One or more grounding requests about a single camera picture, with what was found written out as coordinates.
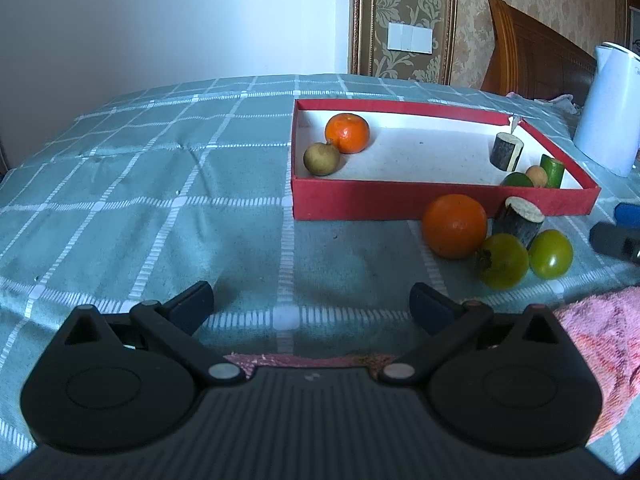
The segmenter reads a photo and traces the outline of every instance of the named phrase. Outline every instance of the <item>pink cloth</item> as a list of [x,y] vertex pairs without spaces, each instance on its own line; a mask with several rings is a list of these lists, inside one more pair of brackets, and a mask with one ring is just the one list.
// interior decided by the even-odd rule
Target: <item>pink cloth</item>
[[[640,392],[640,287],[591,296],[556,311],[560,323],[595,375],[602,390],[602,412],[590,442],[625,416]],[[251,376],[258,366],[366,366],[372,376],[391,362],[388,355],[308,359],[283,354],[231,354],[227,359]]]

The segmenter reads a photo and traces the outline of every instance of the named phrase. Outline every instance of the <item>white wall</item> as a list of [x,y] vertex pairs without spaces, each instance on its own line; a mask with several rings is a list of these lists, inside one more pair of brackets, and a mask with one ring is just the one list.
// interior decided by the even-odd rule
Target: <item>white wall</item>
[[116,94],[214,77],[346,72],[348,9],[349,0],[0,0],[9,165]]

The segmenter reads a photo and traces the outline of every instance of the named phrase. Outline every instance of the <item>headboard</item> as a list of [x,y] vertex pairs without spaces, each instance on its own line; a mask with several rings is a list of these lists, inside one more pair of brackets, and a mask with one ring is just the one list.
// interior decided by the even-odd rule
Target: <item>headboard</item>
[[502,0],[489,0],[495,47],[482,90],[527,99],[573,94],[583,105],[596,60],[538,20]]

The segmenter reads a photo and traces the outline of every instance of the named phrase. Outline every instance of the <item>orange fruit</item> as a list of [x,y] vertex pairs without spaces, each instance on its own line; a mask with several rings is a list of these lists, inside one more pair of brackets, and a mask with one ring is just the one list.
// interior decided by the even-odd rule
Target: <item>orange fruit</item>
[[356,114],[334,115],[324,127],[324,138],[340,153],[358,153],[369,142],[369,123]]
[[422,236],[438,256],[459,260],[471,256],[486,237],[486,212],[466,195],[444,195],[422,216]]

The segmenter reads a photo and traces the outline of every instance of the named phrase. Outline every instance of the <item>white switch plate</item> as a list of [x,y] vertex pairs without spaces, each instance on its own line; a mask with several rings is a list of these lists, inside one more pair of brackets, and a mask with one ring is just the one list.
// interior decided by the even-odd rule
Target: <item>white switch plate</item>
[[404,23],[389,23],[386,47],[389,50],[431,54],[433,30]]

